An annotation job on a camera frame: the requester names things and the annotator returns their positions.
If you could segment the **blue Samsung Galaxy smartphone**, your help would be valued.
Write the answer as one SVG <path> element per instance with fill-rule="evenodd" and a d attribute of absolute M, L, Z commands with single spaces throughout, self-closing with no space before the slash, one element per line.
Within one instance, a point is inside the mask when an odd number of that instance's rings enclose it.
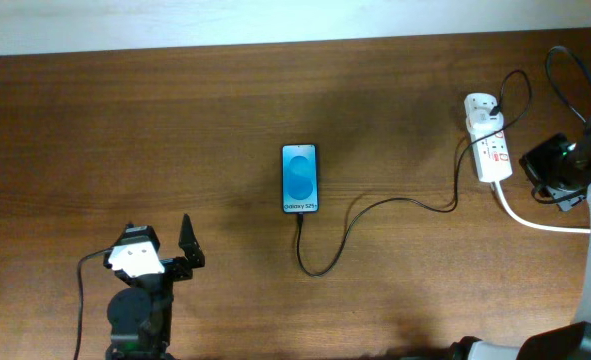
<path fill-rule="evenodd" d="M 285 213 L 314 213 L 319 209 L 317 148 L 314 144 L 284 145 L 282 208 Z"/>

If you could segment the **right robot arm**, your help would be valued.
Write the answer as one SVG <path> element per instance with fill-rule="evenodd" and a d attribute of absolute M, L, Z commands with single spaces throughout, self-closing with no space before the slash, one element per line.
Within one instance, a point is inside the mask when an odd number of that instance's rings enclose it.
<path fill-rule="evenodd" d="M 502 101 L 489 94 L 466 97 L 466 126 L 480 181 L 490 184 L 512 224 L 477 220 L 476 239 L 515 238 L 525 255 L 542 247 L 535 231 L 543 231 L 552 245 L 582 245 L 586 250 L 582 296 L 570 323 L 529 337 L 519 346 L 504 346 L 473 336 L 453 343 L 450 359 L 591 359 L 591 117 L 585 135 L 576 143 L 557 134 L 521 158 L 520 163 L 533 184 L 532 194 L 542 204 L 557 204 L 568 210 L 581 201 L 589 205 L 590 225 L 571 228 L 536 224 L 518 216 L 509 206 L 501 187 L 511 173 L 505 147 L 508 123 L 501 113 Z"/>

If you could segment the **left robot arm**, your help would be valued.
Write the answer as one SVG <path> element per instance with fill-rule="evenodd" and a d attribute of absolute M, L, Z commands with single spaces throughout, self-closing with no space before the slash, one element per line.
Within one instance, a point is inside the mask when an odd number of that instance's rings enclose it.
<path fill-rule="evenodd" d="M 104 256 L 104 266 L 127 285 L 107 307 L 111 325 L 108 359 L 166 360 L 171 344 L 174 284 L 193 278 L 205 256 L 190 217 L 182 218 L 178 246 L 183 254 L 161 259 L 159 238 L 149 225 L 126 226 Z"/>

